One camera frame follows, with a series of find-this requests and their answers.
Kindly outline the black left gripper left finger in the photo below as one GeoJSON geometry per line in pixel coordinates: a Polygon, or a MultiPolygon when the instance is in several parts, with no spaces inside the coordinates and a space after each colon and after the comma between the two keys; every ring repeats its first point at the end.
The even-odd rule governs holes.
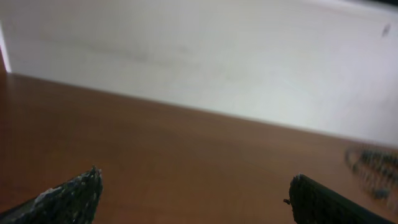
{"type": "Polygon", "coordinates": [[[5,224],[91,224],[103,191],[100,169],[92,167],[1,213],[5,224]]]}

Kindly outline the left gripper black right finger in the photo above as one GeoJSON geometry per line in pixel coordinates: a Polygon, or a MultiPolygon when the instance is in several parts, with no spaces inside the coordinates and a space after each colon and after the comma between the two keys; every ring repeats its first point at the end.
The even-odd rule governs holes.
{"type": "Polygon", "coordinates": [[[294,176],[284,202],[297,224],[392,223],[303,174],[294,176]]]}

